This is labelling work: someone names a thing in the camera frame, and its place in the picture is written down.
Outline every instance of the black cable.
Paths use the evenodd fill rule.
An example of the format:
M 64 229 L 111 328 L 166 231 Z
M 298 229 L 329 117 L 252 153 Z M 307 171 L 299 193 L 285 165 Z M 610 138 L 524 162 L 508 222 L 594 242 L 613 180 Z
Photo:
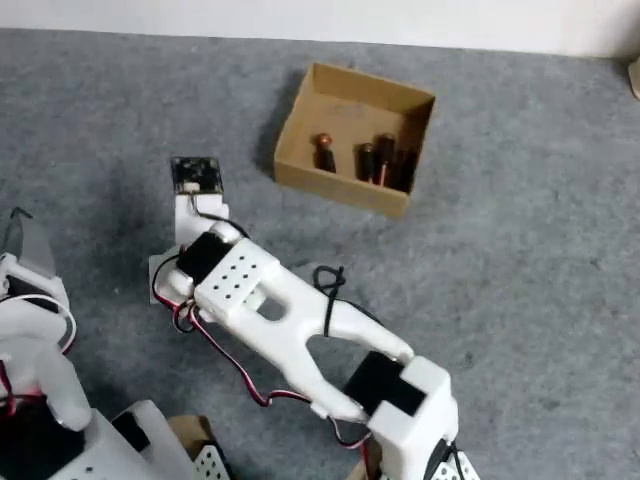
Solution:
M 242 234 L 243 237 L 251 238 L 249 236 L 249 234 L 247 233 L 247 231 L 244 228 L 242 228 L 242 226 L 240 224 L 238 224 L 237 222 L 234 222 L 233 220 L 230 220 L 228 218 L 221 217 L 220 215 L 213 215 L 211 213 L 205 213 L 205 212 L 200 211 L 198 209 L 198 203 L 196 201 L 196 196 L 195 195 L 193 195 L 193 194 L 189 195 L 189 201 L 191 202 L 191 208 L 193 208 L 193 211 L 199 217 L 206 218 L 208 220 L 215 220 L 216 222 L 226 222 L 229 225 L 231 225 L 233 228 L 238 230 Z
M 335 276 L 335 280 L 332 283 L 321 284 L 320 283 L 320 274 L 322 272 L 330 273 Z M 336 301 L 336 297 L 338 296 L 338 291 L 340 287 L 347 283 L 347 279 L 344 278 L 342 274 L 344 272 L 344 267 L 340 266 L 337 270 L 335 268 L 331 268 L 327 265 L 319 265 L 313 271 L 313 286 L 324 293 L 327 297 L 327 309 L 324 314 L 324 331 L 323 334 L 325 337 L 329 336 L 329 325 L 331 323 L 331 314 L 333 313 L 333 304 Z
M 460 480 L 464 480 L 464 474 L 462 473 L 462 465 L 460 464 L 460 454 L 456 442 L 451 442 L 451 451 L 453 452 L 453 460 L 456 462 L 456 468 L 458 469 L 458 475 Z
M 190 309 L 193 308 L 194 305 L 194 301 L 190 298 L 188 298 L 187 300 L 185 300 L 184 302 L 182 302 L 180 304 L 180 306 L 178 306 L 178 308 L 176 308 L 176 310 L 171 314 L 171 323 L 173 323 L 173 327 L 178 330 L 180 333 L 192 333 L 195 331 L 196 327 L 188 321 L 189 318 L 189 313 L 190 313 Z M 187 314 L 183 317 L 180 316 L 180 313 L 185 309 L 188 308 L 187 310 Z M 188 323 L 188 327 L 183 327 L 180 322 L 187 320 Z
M 156 282 L 158 281 L 158 275 L 160 274 L 160 270 L 162 270 L 162 267 L 164 267 L 171 260 L 175 260 L 179 256 L 180 254 L 176 253 L 175 255 L 171 255 L 170 257 L 165 258 L 162 263 L 158 265 L 158 268 L 156 268 L 156 272 L 153 274 L 153 278 L 151 279 L 151 293 L 153 293 L 153 296 L 156 298 L 156 300 L 158 300 L 163 305 L 166 305 L 166 300 L 158 295 L 158 292 L 156 291 Z
M 335 280 L 331 283 L 322 284 L 320 283 L 321 273 L 329 273 L 335 277 Z M 328 297 L 327 310 L 325 311 L 325 315 L 324 315 L 323 334 L 325 337 L 329 336 L 329 325 L 331 323 L 331 314 L 333 313 L 333 304 L 336 301 L 348 303 L 349 305 L 354 307 L 356 310 L 358 310 L 360 313 L 363 313 L 374 322 L 378 323 L 379 325 L 382 325 L 382 322 L 374 314 L 372 314 L 366 308 L 364 308 L 362 305 L 358 305 L 357 303 L 349 300 L 342 300 L 338 298 L 338 292 L 340 290 L 340 287 L 342 287 L 345 283 L 347 283 L 347 279 L 344 277 L 343 273 L 344 273 L 344 267 L 342 265 L 338 267 L 338 269 L 331 268 L 327 265 L 318 265 L 313 270 L 313 274 L 312 274 L 313 286 Z

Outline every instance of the gray carpet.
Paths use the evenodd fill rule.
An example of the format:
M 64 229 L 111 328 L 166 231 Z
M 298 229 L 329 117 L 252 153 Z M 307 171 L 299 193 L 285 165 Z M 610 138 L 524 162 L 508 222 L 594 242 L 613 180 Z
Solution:
M 276 185 L 301 75 L 325 61 L 438 96 L 400 221 Z M 0 205 L 51 233 L 92 403 L 208 415 L 243 479 L 342 479 L 357 461 L 302 405 L 261 409 L 147 303 L 172 240 L 168 158 L 223 164 L 233 217 L 453 375 L 486 479 L 640 478 L 640 103 L 608 61 L 358 44 L 0 32 Z M 273 368 L 225 333 L 259 387 Z M 344 381 L 363 350 L 312 342 Z

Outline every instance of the open cardboard box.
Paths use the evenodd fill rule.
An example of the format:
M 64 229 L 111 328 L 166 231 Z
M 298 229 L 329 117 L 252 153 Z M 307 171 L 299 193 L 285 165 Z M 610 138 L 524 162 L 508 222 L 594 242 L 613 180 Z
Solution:
M 413 190 L 372 185 L 357 176 L 356 151 L 381 134 L 413 151 L 419 165 L 435 97 L 429 92 L 354 70 L 314 63 L 302 81 L 275 151 L 276 181 L 337 202 L 399 217 Z M 326 132 L 336 173 L 315 167 L 314 139 Z
M 220 452 L 216 437 L 214 436 L 209 420 L 198 415 L 182 415 L 172 417 L 168 420 L 173 433 L 178 437 L 180 443 L 185 448 L 192 460 L 194 460 L 205 445 L 215 444 Z M 369 468 L 377 470 L 380 464 L 382 452 L 380 446 L 370 441 Z M 360 460 L 351 471 L 346 480 L 370 480 L 367 479 L 364 462 Z

